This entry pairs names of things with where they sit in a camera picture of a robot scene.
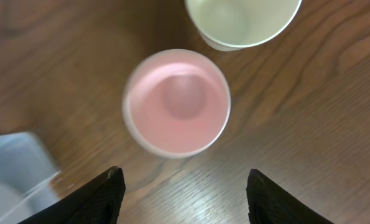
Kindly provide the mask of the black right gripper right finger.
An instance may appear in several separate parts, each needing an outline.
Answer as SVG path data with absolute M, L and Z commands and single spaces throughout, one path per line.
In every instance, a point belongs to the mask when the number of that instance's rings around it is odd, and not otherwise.
M 246 193 L 251 224 L 333 224 L 257 169 L 250 170 Z

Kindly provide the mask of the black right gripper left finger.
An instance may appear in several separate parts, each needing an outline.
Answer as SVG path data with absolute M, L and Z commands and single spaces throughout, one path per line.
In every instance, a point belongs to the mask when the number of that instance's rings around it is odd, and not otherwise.
M 116 224 L 125 191 L 123 170 L 113 166 L 20 224 Z

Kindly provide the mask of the pink plastic cup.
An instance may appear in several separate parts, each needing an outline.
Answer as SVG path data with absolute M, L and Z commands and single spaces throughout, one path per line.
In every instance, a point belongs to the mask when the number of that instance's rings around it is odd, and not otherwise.
M 144 59 L 126 83 L 122 114 L 134 140 L 155 155 L 179 159 L 210 147 L 223 132 L 231 95 L 206 56 L 170 49 Z

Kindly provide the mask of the cream plastic cup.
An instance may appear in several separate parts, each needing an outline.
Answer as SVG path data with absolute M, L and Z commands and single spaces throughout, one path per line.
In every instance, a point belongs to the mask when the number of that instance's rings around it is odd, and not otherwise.
M 261 45 L 293 20 L 302 0 L 185 0 L 188 15 L 212 48 L 229 52 Z

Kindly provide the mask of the clear plastic storage container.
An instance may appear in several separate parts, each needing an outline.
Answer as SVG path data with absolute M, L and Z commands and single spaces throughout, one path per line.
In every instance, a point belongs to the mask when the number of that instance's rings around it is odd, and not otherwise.
M 0 223 L 19 223 L 57 203 L 60 169 L 31 132 L 0 135 Z

